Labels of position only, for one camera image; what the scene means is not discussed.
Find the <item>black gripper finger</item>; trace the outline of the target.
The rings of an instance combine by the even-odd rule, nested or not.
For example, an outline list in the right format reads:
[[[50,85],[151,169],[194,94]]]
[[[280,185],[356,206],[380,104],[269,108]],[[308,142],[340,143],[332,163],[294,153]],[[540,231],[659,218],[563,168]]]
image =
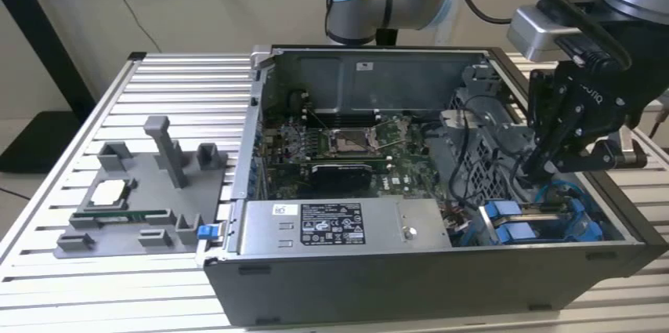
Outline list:
[[[547,162],[559,172],[592,172],[617,165],[620,146],[584,131],[555,132],[547,137]]]
[[[528,92],[528,127],[535,133],[535,149],[524,164],[524,172],[531,181],[541,178],[547,136],[551,129],[551,119],[547,119],[547,113],[552,108],[552,93],[553,73],[549,70],[533,70],[531,72]]]

